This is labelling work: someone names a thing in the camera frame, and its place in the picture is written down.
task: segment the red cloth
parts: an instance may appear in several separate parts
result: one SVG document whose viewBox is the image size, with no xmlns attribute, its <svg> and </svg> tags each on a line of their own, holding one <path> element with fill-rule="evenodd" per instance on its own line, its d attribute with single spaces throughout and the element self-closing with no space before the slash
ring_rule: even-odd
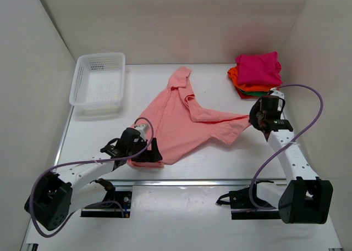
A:
<svg viewBox="0 0 352 251">
<path fill-rule="evenodd" d="M 269 92 L 271 88 L 278 87 L 280 85 L 239 85 L 238 84 L 238 68 L 232 67 L 227 72 L 229 78 L 231 78 L 233 85 L 245 92 Z"/>
<path fill-rule="evenodd" d="M 263 55 L 240 55 L 235 59 L 241 85 L 281 85 L 281 65 L 277 52 Z"/>
</svg>

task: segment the basket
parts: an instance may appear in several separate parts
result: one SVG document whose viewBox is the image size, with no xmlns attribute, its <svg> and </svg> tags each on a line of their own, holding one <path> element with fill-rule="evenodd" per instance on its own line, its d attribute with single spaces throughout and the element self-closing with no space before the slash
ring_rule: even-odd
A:
<svg viewBox="0 0 352 251">
<path fill-rule="evenodd" d="M 78 58 L 70 104 L 85 109 L 117 109 L 123 98 L 125 55 L 97 53 Z"/>
</svg>

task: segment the green cloth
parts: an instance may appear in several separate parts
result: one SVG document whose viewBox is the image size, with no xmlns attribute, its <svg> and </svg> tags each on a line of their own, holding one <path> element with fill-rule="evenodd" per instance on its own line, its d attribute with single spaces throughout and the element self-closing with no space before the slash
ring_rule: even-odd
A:
<svg viewBox="0 0 352 251">
<path fill-rule="evenodd" d="M 239 89 L 242 93 L 247 94 L 248 96 L 258 96 L 258 97 L 262 97 L 265 96 L 266 94 L 268 94 L 267 92 L 246 92 L 243 91 L 241 89 Z"/>
</svg>

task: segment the cable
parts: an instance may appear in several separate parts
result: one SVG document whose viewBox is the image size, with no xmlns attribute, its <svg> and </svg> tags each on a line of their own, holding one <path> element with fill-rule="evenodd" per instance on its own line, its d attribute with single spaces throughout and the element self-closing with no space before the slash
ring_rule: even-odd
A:
<svg viewBox="0 0 352 251">
<path fill-rule="evenodd" d="M 127 218 L 129 218 L 129 217 L 128 217 L 128 212 L 127 212 L 126 202 L 123 202 L 123 207 L 125 208 L 125 216 L 126 216 Z"/>
<path fill-rule="evenodd" d="M 119 206 L 120 212 L 122 213 L 122 218 L 124 217 L 124 215 L 123 215 L 123 208 L 122 208 L 121 204 L 120 204 L 119 202 L 117 202 L 116 200 L 106 200 L 106 201 L 104 201 L 104 202 L 93 203 L 93 204 L 90 204 L 90 205 L 88 205 L 88 206 L 86 206 L 86 207 L 93 207 L 93 206 L 95 206 L 95 205 L 103 205 L 103 204 L 107 204 L 107 203 L 110 203 L 110 205 L 109 205 L 108 207 L 110 207 L 110 206 L 113 205 L 113 204 L 116 204 L 117 206 Z"/>
<path fill-rule="evenodd" d="M 50 237 L 53 237 L 55 236 L 58 232 L 60 232 L 62 230 L 62 228 L 65 226 L 65 224 L 67 223 L 67 221 L 71 218 L 71 216 L 73 215 L 73 213 L 71 213 L 67 219 L 63 222 L 63 224 L 59 227 L 59 229 L 57 229 L 55 232 L 53 232 L 52 234 L 49 234 L 47 235 L 46 233 L 44 233 L 40 227 L 39 227 L 39 224 L 37 222 L 37 220 L 35 219 L 35 215 L 34 215 L 34 208 L 33 208 L 33 201 L 34 201 L 34 193 L 35 193 L 35 189 L 39 183 L 39 181 L 50 171 L 52 170 L 55 170 L 55 169 L 58 169 L 58 168 L 62 168 L 62 167 L 65 167 L 65 166 L 71 166 L 71 165 L 79 165 L 79 164 L 93 164 L 93 163 L 104 163 L 104 162 L 107 162 L 107 161 L 115 161 L 115 160 L 127 160 L 127 159 L 131 159 L 131 158 L 134 158 L 134 157 L 137 157 L 138 155 L 140 155 L 141 153 L 143 153 L 143 151 L 145 151 L 149 145 L 152 143 L 152 139 L 154 137 L 154 128 L 151 124 L 151 122 L 149 121 L 149 119 L 145 118 L 145 117 L 140 117 L 140 118 L 137 118 L 136 121 L 134 123 L 137 123 L 139 120 L 145 120 L 147 121 L 147 123 L 149 124 L 150 126 L 150 129 L 152 131 L 152 135 L 151 135 L 151 138 L 150 140 L 148 141 L 148 144 L 139 152 L 137 152 L 136 154 L 134 155 L 131 155 L 131 156 L 127 156 L 127 157 L 122 157 L 122 158 L 114 158 L 114 159 L 99 159 L 99 160 L 83 160 L 83 161 L 75 161 L 75 162 L 69 162 L 69 163 L 64 163 L 64 164 L 60 164 L 60 165 L 56 165 L 56 166 L 53 166 L 49 169 L 47 169 L 46 171 L 44 171 L 41 175 L 39 175 L 39 177 L 37 178 L 37 180 L 34 182 L 33 184 L 33 187 L 32 187 L 32 190 L 31 190 L 31 193 L 29 195 L 29 213 L 30 213 L 30 216 L 31 216 L 31 219 L 32 219 L 32 222 L 33 222 L 33 225 L 34 225 L 34 228 L 37 230 L 37 232 L 42 236 L 42 237 L 45 237 L 45 238 L 50 238 Z"/>
<path fill-rule="evenodd" d="M 301 132 L 299 132 L 296 136 L 294 136 L 292 138 L 292 140 L 287 143 L 284 147 L 282 147 L 281 149 L 279 149 L 278 151 L 276 151 L 270 158 L 268 158 L 266 160 L 266 162 L 263 163 L 263 165 L 260 166 L 260 168 L 257 170 L 256 174 L 254 174 L 254 177 L 251 181 L 251 184 L 249 186 L 249 198 L 251 200 L 251 203 L 254 205 L 254 207 L 256 207 L 257 209 L 262 209 L 262 210 L 273 210 L 275 209 L 274 207 L 262 207 L 258 204 L 256 204 L 256 202 L 254 201 L 253 199 L 253 188 L 254 188 L 254 184 L 260 174 L 260 172 L 265 168 L 266 165 L 269 164 L 269 162 L 271 162 L 272 159 L 274 159 L 278 154 L 280 154 L 282 151 L 286 150 L 288 147 L 290 147 L 293 142 L 295 142 L 301 135 L 303 135 L 303 133 L 305 133 L 308 129 L 311 128 L 312 125 L 315 124 L 315 122 L 319 119 L 322 111 L 323 111 L 323 107 L 324 107 L 324 102 L 323 102 L 323 98 L 321 97 L 321 95 L 315 90 L 313 89 L 312 87 L 310 86 L 307 86 L 307 85 L 301 85 L 301 84 L 298 84 L 298 83 L 294 83 L 294 84 L 289 84 L 289 85 L 283 85 L 283 86 L 279 86 L 278 88 L 284 88 L 284 87 L 289 87 L 289 86 L 299 86 L 299 87 L 303 87 L 303 88 L 306 88 L 306 89 L 309 89 L 311 90 L 312 92 L 314 92 L 318 98 L 319 98 L 319 101 L 320 101 L 320 109 L 319 109 L 319 112 L 318 114 L 315 116 L 315 118 L 311 121 L 311 123 L 309 125 L 307 125 Z"/>
</svg>

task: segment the orange cloth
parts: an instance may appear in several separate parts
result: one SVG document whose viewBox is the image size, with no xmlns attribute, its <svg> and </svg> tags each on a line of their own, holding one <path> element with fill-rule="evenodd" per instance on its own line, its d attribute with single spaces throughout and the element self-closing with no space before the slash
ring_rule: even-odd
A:
<svg viewBox="0 0 352 251">
<path fill-rule="evenodd" d="M 227 75 L 232 79 L 234 86 L 245 92 L 268 92 L 271 88 L 279 85 L 240 85 L 238 84 L 238 68 L 232 67 L 228 70 Z"/>
</svg>

